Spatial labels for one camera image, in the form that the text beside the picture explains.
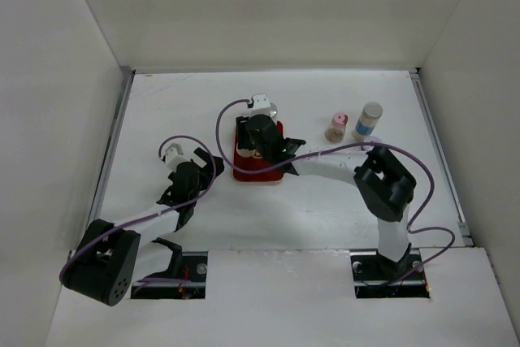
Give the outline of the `yellow cap spice bottle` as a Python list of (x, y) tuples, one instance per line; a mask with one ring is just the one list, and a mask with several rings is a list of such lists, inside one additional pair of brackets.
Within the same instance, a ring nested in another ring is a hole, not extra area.
[(251, 158), (251, 157), (254, 155), (254, 150), (242, 150), (242, 149), (238, 149), (236, 152), (237, 152), (238, 155), (241, 156), (242, 158)]

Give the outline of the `silver cap tall bottle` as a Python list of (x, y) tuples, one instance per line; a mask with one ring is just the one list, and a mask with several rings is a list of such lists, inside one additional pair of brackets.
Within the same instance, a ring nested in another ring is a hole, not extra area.
[(278, 114), (278, 108), (277, 108), (277, 105), (272, 103), (271, 104), (271, 107), (270, 107), (270, 117), (275, 120), (275, 118), (277, 117), (277, 114)]

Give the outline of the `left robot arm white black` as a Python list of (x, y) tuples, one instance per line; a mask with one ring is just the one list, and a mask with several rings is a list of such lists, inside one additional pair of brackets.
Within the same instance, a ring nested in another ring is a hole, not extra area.
[(166, 239), (193, 217), (201, 195), (223, 172), (223, 160), (203, 148), (186, 158), (178, 145), (164, 157), (171, 182), (153, 207), (118, 223), (94, 220), (60, 272), (65, 288), (107, 306), (150, 284), (189, 286), (181, 245)]

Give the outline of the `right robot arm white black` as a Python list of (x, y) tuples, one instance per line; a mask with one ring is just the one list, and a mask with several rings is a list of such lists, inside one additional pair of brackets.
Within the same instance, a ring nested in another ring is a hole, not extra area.
[(236, 118), (239, 150), (255, 150), (269, 167), (293, 176), (319, 176), (356, 187), (379, 233), (376, 266), (389, 279), (402, 275), (410, 255), (407, 232), (416, 180), (392, 152), (375, 146), (366, 154), (311, 151), (300, 139), (284, 137), (268, 115)]

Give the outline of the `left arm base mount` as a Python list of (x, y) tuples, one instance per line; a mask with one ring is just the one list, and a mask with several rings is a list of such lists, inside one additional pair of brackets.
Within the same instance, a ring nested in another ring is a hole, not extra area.
[(206, 296), (207, 252), (184, 251), (157, 238), (138, 254), (129, 297), (141, 300), (197, 300)]

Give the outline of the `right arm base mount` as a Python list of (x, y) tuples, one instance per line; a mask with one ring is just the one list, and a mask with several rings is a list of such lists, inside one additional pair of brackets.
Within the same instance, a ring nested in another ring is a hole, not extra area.
[(405, 270), (397, 276), (390, 276), (381, 269), (375, 252), (352, 253), (350, 261), (356, 298), (430, 298), (424, 270), (415, 269), (422, 261), (419, 253), (409, 256)]

